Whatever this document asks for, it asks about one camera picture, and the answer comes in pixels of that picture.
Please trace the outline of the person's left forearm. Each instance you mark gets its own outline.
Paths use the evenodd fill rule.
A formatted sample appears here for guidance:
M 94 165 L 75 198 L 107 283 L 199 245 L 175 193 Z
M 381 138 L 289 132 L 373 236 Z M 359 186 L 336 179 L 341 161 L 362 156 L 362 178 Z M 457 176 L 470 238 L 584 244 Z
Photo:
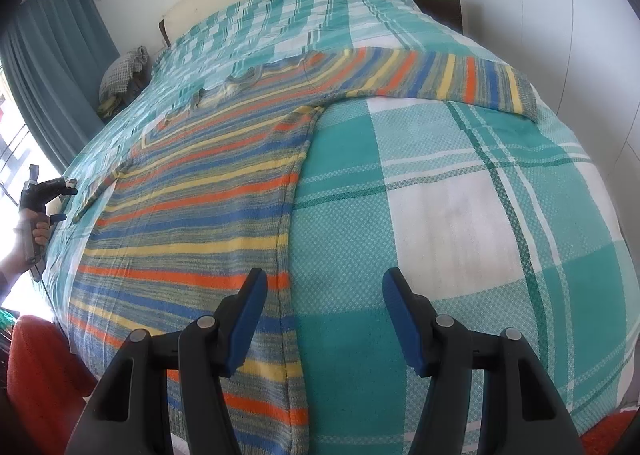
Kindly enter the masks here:
M 0 302 L 6 299 L 6 296 L 9 295 L 11 288 L 12 285 L 6 278 L 6 275 L 4 275 L 2 271 L 0 271 Z

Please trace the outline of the person's left hand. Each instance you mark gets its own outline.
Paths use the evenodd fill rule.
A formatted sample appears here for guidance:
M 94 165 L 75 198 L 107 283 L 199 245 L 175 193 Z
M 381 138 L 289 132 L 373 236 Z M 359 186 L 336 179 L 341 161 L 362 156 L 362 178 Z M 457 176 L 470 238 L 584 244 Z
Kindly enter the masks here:
M 22 209 L 16 228 L 15 245 L 11 253 L 1 261 L 2 274 L 12 281 L 25 273 L 38 261 L 41 249 L 48 244 L 49 237 L 49 217 L 32 209 Z

